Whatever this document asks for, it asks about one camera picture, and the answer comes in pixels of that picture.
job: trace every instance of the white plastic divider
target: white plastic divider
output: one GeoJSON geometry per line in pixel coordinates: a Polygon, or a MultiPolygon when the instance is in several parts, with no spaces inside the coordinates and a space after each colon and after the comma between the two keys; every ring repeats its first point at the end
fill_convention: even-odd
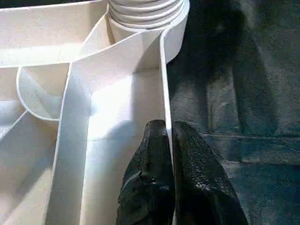
{"type": "Polygon", "coordinates": [[[41,120],[58,122],[68,69],[68,63],[20,67],[16,86],[24,108],[41,120]]]}
{"type": "Polygon", "coordinates": [[[85,39],[79,56],[100,51],[115,44],[107,13],[96,23],[90,34],[85,39]]]}
{"type": "Polygon", "coordinates": [[[43,222],[56,132],[24,112],[0,140],[0,224],[43,222]]]}
{"type": "MultiPolygon", "coordinates": [[[[178,54],[178,51],[181,48],[184,28],[189,11],[188,0],[180,0],[176,2],[176,4],[180,6],[180,10],[176,11],[177,15],[169,21],[169,24],[152,29],[155,32],[162,32],[165,29],[177,26],[179,23],[181,24],[180,27],[177,28],[176,35],[172,36],[172,40],[170,40],[170,42],[175,44],[171,44],[172,46],[170,46],[170,51],[173,56],[167,57],[167,63],[178,54]]],[[[108,48],[133,34],[145,31],[145,29],[131,28],[130,26],[125,26],[124,24],[119,23],[111,16],[110,11],[111,9],[108,7],[105,15],[97,22],[88,37],[85,39],[78,56],[79,58],[96,53],[97,51],[108,48]]]]}
{"type": "Polygon", "coordinates": [[[70,62],[105,14],[107,0],[0,9],[0,66],[70,62]]]}
{"type": "Polygon", "coordinates": [[[16,91],[17,67],[0,68],[0,139],[25,111],[16,91]]]}
{"type": "Polygon", "coordinates": [[[45,224],[115,223],[144,127],[165,120],[159,35],[137,33],[72,63],[45,224]]]}

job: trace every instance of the white plastic tray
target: white plastic tray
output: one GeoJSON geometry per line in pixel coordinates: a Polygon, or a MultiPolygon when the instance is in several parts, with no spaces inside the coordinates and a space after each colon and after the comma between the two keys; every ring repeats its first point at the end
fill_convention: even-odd
{"type": "Polygon", "coordinates": [[[172,143],[165,65],[188,10],[154,30],[106,0],[0,10],[0,224],[115,223],[146,123],[165,120],[172,143]]]}

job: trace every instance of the plastic compartment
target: plastic compartment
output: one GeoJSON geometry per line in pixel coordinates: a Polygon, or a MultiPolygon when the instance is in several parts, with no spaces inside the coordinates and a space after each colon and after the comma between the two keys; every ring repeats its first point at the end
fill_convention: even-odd
{"type": "Polygon", "coordinates": [[[144,127],[165,120],[159,34],[137,33],[72,63],[46,225],[115,223],[144,127]]]}
{"type": "Polygon", "coordinates": [[[106,6],[96,0],[0,9],[0,66],[70,62],[106,6]]]}
{"type": "Polygon", "coordinates": [[[0,68],[0,139],[25,111],[17,95],[18,68],[0,68]]]}
{"type": "Polygon", "coordinates": [[[56,135],[24,112],[0,140],[0,224],[42,224],[56,135]]]}
{"type": "Polygon", "coordinates": [[[69,64],[20,67],[17,92],[21,103],[41,120],[59,121],[69,64]]]}

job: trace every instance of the black glossy material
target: black glossy material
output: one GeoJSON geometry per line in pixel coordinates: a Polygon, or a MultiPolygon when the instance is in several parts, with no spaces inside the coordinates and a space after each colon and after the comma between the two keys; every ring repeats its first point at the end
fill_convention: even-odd
{"type": "Polygon", "coordinates": [[[197,131],[175,122],[173,143],[178,224],[248,224],[224,169],[197,131]]]}
{"type": "Polygon", "coordinates": [[[153,120],[147,124],[142,142],[124,174],[116,225],[170,225],[174,202],[165,122],[153,120]]]}

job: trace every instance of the gray cloth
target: gray cloth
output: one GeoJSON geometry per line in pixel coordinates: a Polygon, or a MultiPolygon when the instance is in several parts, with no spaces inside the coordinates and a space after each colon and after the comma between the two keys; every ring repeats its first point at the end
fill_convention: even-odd
{"type": "Polygon", "coordinates": [[[173,120],[218,155],[249,224],[300,224],[300,2],[191,0],[173,120]]]}

